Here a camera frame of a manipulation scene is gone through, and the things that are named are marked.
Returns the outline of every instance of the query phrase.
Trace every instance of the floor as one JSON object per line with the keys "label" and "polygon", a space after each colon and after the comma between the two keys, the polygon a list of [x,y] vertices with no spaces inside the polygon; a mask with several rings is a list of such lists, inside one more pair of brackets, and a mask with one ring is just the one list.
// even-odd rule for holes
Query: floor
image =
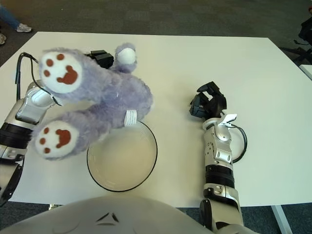
{"label": "floor", "polygon": [[[310,0],[2,0],[34,28],[17,33],[3,22],[0,66],[37,31],[268,37],[296,48],[300,23],[310,17]],[[0,230],[48,209],[44,204],[9,202],[0,208]],[[283,206],[294,234],[312,234],[312,203]],[[198,219],[198,209],[181,209]],[[280,233],[270,207],[243,207],[245,225],[256,232]]]}

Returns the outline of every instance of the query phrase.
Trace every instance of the plush bunny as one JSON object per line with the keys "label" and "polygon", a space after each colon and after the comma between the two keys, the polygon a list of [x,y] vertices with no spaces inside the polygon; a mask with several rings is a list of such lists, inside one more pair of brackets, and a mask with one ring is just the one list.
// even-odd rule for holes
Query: plush bunny
{"label": "plush bunny", "polygon": [[140,121],[150,111],[149,87],[131,75],[137,66],[135,47],[116,49],[110,69],[101,68],[78,50],[44,51],[39,74],[44,88],[67,102],[93,101],[86,110],[67,112],[33,131],[35,149],[46,159],[76,155],[113,128],[124,126],[127,110],[136,110]]}

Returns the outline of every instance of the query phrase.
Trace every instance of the fabric tag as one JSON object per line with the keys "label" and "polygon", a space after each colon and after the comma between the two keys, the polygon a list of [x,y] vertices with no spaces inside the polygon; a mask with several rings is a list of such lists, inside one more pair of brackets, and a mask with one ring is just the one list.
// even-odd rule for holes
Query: fabric tag
{"label": "fabric tag", "polygon": [[135,125],[137,123],[137,111],[136,110],[127,110],[125,117],[125,126]]}

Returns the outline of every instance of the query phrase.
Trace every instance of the table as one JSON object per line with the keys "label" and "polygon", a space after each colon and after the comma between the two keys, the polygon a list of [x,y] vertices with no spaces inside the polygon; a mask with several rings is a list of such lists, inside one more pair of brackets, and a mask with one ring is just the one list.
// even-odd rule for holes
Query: table
{"label": "table", "polygon": [[[144,122],[158,143],[154,171],[128,194],[174,207],[198,207],[204,185],[203,130],[202,121],[188,110],[197,88],[213,80],[227,99],[227,112],[238,114],[235,124],[248,136],[247,152],[234,165],[241,206],[312,202],[307,186],[312,83],[267,38],[38,32],[0,68],[0,120],[15,103],[15,66],[21,52],[38,58],[42,50],[62,46],[113,53],[127,41],[137,47],[134,74],[155,96],[155,108]],[[21,72],[23,94],[31,82],[26,59]],[[45,119],[75,108],[54,107]],[[235,155],[242,142],[238,132],[232,136]],[[11,201],[66,204],[107,194],[111,192],[89,175],[85,153],[51,162],[29,147]]]}
{"label": "table", "polygon": [[312,80],[312,65],[300,65],[300,69]]}

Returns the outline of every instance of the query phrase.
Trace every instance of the clear bowl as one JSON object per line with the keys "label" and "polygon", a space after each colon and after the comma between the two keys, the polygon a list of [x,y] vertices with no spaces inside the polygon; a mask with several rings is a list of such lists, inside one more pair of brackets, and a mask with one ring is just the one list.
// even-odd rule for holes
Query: clear bowl
{"label": "clear bowl", "polygon": [[157,142],[142,122],[113,129],[90,145],[87,163],[93,180],[106,190],[125,192],[142,184],[157,160]]}

